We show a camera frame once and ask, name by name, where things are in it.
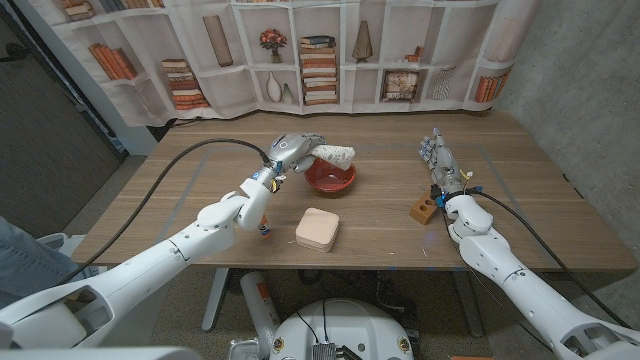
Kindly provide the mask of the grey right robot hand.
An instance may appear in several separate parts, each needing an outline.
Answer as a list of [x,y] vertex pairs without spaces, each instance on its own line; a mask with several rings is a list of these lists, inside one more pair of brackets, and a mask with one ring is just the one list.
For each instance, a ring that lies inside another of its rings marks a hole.
[[444,194],[463,193],[465,181],[459,164],[438,128],[433,129],[431,137],[425,136],[420,142],[419,155],[427,164],[433,183]]

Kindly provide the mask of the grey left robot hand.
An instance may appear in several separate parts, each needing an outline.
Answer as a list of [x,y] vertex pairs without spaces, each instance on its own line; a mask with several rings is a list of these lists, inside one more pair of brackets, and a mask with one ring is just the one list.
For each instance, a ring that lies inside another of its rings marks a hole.
[[279,136],[267,152],[269,161],[252,175],[263,185],[288,170],[295,173],[307,171],[315,161],[312,151],[326,145],[325,138],[313,133],[288,133]]

